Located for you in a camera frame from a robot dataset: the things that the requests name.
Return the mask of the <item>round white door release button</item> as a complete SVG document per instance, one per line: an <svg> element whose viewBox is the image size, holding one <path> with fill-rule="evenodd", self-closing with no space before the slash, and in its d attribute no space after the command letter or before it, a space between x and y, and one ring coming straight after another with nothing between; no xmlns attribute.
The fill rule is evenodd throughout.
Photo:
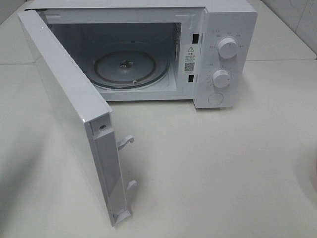
<svg viewBox="0 0 317 238"><path fill-rule="evenodd" d="M221 93L213 93L208 97L208 102L210 104L219 105L223 101L223 95Z"/></svg>

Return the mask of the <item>white microwave door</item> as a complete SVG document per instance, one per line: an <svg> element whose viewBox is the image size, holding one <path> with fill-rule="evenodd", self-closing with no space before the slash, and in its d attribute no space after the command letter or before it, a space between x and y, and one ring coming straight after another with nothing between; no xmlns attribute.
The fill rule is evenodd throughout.
<svg viewBox="0 0 317 238"><path fill-rule="evenodd" d="M115 138L111 107L34 10L18 18L53 114L112 226L130 216L126 197L136 182L122 179L118 152L133 143Z"/></svg>

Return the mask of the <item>white timer knob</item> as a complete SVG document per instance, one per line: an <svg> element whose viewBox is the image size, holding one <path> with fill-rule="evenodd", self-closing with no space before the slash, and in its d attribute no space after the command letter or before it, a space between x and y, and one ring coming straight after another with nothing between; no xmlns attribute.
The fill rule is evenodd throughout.
<svg viewBox="0 0 317 238"><path fill-rule="evenodd" d="M212 75L212 82L216 88L224 88L230 84L231 74L225 69L216 71Z"/></svg>

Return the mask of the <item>glass microwave turntable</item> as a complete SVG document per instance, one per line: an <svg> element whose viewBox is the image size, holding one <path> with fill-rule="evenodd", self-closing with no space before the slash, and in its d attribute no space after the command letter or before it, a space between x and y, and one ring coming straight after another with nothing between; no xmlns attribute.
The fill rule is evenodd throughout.
<svg viewBox="0 0 317 238"><path fill-rule="evenodd" d="M168 71L169 60L144 51L122 50L99 58L90 79L109 89L133 89L160 80Z"/></svg>

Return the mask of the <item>white warning label with QR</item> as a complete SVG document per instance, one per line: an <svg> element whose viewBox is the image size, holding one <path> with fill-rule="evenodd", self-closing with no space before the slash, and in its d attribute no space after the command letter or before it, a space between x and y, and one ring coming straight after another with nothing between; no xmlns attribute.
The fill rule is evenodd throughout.
<svg viewBox="0 0 317 238"><path fill-rule="evenodd" d="M196 44L185 44L183 46L183 71L185 73L196 72L197 54Z"/></svg>

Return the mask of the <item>white microwave oven body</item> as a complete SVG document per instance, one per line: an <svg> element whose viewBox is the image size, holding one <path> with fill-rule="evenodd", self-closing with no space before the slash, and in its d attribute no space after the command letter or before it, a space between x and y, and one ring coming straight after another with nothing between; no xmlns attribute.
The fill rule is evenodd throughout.
<svg viewBox="0 0 317 238"><path fill-rule="evenodd" d="M191 100L196 108L233 106L258 16L245 0L34 0L27 10L40 15L106 101ZM217 49L226 37L238 43L230 59ZM185 44L197 45L195 73L183 71ZM95 84L95 61L122 50L165 57L168 71L133 89ZM230 84L216 88L212 75L221 69L231 74ZM208 102L213 93L223 95L221 104Z"/></svg>

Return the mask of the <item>white upper microwave knob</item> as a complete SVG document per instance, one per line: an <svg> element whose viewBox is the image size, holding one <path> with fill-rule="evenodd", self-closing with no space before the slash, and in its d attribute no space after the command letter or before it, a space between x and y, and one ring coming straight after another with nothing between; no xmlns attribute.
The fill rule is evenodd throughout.
<svg viewBox="0 0 317 238"><path fill-rule="evenodd" d="M237 54L238 43L232 37L221 39L217 44L219 55L224 59L230 59Z"/></svg>

